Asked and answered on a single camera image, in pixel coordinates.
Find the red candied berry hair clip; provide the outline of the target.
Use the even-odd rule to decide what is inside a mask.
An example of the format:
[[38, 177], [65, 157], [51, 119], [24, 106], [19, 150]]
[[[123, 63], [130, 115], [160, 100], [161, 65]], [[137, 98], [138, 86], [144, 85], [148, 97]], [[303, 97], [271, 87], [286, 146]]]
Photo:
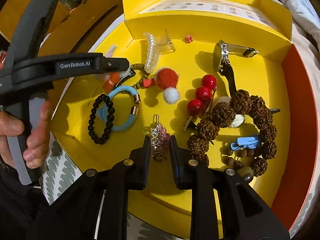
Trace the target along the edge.
[[195, 98], [187, 104], [189, 118], [184, 126], [187, 129], [194, 117], [204, 116], [208, 106], [213, 100], [217, 88], [217, 80], [214, 76], [207, 74], [201, 80], [201, 86], [196, 89]]

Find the wristwatch with black strap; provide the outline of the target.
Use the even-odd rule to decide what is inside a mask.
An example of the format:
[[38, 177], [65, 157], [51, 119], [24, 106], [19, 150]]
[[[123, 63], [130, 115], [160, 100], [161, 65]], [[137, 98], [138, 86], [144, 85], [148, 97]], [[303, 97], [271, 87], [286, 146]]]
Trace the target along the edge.
[[213, 51], [213, 65], [217, 69], [217, 72], [227, 79], [230, 96], [233, 96], [237, 89], [229, 55], [238, 55], [248, 58], [254, 57], [258, 53], [259, 51], [254, 48], [226, 43], [224, 40], [220, 40], [215, 45]]

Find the red santa hat hair clip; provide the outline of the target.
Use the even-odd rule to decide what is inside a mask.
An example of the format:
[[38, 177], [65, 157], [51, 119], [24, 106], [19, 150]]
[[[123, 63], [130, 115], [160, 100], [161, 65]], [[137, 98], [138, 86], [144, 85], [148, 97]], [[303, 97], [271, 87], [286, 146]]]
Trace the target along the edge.
[[157, 86], [163, 92], [164, 101], [167, 104], [175, 104], [180, 100], [177, 90], [179, 75], [170, 68], [161, 68], [155, 72], [153, 78], [143, 80], [143, 88]]

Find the small red star charm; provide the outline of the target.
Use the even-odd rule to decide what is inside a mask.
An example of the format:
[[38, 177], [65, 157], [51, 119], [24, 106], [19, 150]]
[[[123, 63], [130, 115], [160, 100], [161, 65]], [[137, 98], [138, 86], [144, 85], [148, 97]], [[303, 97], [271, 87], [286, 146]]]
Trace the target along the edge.
[[185, 43], [191, 43], [193, 42], [193, 38], [191, 35], [186, 35], [184, 41]]

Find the rhinestone pink hair clip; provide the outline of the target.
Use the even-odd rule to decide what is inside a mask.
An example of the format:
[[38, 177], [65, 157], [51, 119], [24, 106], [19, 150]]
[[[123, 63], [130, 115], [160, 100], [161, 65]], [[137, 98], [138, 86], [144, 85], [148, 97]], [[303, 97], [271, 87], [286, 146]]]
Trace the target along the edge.
[[170, 134], [159, 121], [158, 114], [153, 116], [150, 135], [152, 159], [159, 163], [164, 162], [169, 152]]

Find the white floral duvet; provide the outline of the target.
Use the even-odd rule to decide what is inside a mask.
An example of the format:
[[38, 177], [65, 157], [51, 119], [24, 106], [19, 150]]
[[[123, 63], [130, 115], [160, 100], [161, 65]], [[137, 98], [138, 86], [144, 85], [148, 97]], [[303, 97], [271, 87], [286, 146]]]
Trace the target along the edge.
[[319, 16], [309, 0], [279, 0], [292, 14], [294, 21], [315, 41], [316, 67], [311, 71], [319, 85]]

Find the yellow cardboard box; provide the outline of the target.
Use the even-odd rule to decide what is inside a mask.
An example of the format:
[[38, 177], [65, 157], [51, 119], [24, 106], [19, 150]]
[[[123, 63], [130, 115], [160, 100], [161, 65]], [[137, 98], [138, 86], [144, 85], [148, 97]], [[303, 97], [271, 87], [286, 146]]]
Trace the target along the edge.
[[97, 46], [151, 68], [133, 124], [97, 145], [88, 124], [103, 89], [71, 81], [53, 135], [75, 165], [102, 171], [129, 156], [156, 124], [189, 160], [217, 170], [237, 161], [257, 175], [251, 187], [293, 228], [316, 165], [314, 93], [292, 43], [292, 15], [273, 0], [123, 0], [124, 22]]

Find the orange white hair clip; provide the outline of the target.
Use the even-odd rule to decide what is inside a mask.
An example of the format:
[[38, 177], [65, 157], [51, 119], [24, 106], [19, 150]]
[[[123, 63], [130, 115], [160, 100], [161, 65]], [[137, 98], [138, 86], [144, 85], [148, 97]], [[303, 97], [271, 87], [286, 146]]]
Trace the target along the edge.
[[131, 69], [131, 67], [129, 67], [128, 70], [123, 73], [106, 74], [103, 84], [104, 91], [108, 94], [115, 88], [121, 86], [126, 80], [134, 77], [135, 74], [136, 73]]

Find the light blue small hair clip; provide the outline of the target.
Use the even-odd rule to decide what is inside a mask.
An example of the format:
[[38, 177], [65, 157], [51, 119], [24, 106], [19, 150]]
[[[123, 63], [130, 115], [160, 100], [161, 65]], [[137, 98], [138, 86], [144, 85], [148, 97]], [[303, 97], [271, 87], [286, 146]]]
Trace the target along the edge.
[[232, 142], [230, 148], [233, 151], [238, 151], [241, 149], [249, 149], [255, 150], [262, 145], [259, 136], [251, 136], [251, 137], [238, 137], [235, 142]]

